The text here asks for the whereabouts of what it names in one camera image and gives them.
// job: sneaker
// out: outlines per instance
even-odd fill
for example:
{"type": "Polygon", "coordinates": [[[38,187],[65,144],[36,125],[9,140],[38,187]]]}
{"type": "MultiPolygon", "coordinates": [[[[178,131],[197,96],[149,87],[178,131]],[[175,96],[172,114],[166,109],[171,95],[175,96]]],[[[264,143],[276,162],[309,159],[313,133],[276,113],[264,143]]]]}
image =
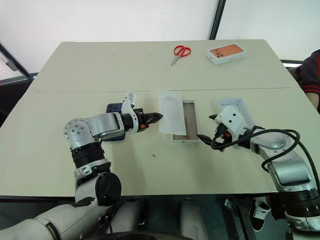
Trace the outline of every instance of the sneaker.
{"type": "Polygon", "coordinates": [[[265,218],[270,211],[271,208],[265,202],[252,198],[249,215],[255,232],[261,231],[265,224],[265,218]]]}

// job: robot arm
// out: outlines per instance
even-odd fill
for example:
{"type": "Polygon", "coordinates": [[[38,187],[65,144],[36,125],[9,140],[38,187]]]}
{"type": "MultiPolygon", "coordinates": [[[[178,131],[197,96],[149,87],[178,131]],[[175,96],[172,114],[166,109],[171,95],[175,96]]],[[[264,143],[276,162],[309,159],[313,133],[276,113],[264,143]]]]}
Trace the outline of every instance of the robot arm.
{"type": "Polygon", "coordinates": [[[299,141],[299,134],[293,130],[264,130],[258,126],[250,129],[241,113],[232,106],[225,107],[220,114],[210,118],[219,124],[213,139],[205,135],[198,137],[214,150],[223,152],[226,147],[235,146],[251,149],[259,154],[265,160],[262,168],[270,173],[279,191],[289,225],[301,231],[320,231],[318,174],[310,155],[299,141]],[[292,150],[297,144],[307,153],[317,184],[305,161],[292,150]]]}
{"type": "Polygon", "coordinates": [[[129,92],[122,101],[121,114],[104,113],[69,121],[63,134],[70,142],[76,167],[75,204],[54,207],[34,219],[27,219],[0,231],[2,240],[75,240],[89,237],[108,209],[121,196],[119,178],[110,172],[100,140],[121,136],[124,132],[144,131],[162,118],[159,113],[144,114],[133,109],[136,96],[129,92]]]}

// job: scissors handle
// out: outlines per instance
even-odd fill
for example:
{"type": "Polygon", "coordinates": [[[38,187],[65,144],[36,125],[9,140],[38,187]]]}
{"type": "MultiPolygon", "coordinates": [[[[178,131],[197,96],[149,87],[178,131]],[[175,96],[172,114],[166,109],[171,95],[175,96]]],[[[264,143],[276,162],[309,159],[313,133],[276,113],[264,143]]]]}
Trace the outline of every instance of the scissors handle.
{"type": "Polygon", "coordinates": [[[176,56],[186,57],[191,53],[191,48],[183,45],[178,45],[174,48],[173,52],[176,56]]]}

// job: white wall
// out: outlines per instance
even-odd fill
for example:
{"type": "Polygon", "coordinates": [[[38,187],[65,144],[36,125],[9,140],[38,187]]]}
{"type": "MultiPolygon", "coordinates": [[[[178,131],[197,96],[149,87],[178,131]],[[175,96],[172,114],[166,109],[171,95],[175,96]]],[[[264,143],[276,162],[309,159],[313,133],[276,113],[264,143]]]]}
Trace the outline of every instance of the white wall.
{"type": "Polygon", "coordinates": [[[0,41],[39,72],[64,41],[206,40],[218,0],[0,0],[0,41]]]}
{"type": "Polygon", "coordinates": [[[266,39],[280,59],[320,49],[320,0],[226,0],[216,39],[266,39]]]}

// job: white box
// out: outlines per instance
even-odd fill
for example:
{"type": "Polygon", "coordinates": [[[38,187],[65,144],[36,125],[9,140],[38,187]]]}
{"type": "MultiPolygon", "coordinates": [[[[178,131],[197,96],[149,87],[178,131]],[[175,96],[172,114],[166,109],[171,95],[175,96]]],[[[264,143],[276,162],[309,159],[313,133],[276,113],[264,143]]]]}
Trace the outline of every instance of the white box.
{"type": "Polygon", "coordinates": [[[223,98],[219,99],[218,104],[221,110],[226,106],[232,106],[238,110],[249,128],[252,129],[256,125],[242,98],[223,98]]]}
{"type": "Polygon", "coordinates": [[[247,51],[234,43],[209,49],[205,55],[213,64],[219,65],[243,58],[247,55],[247,51]]]}

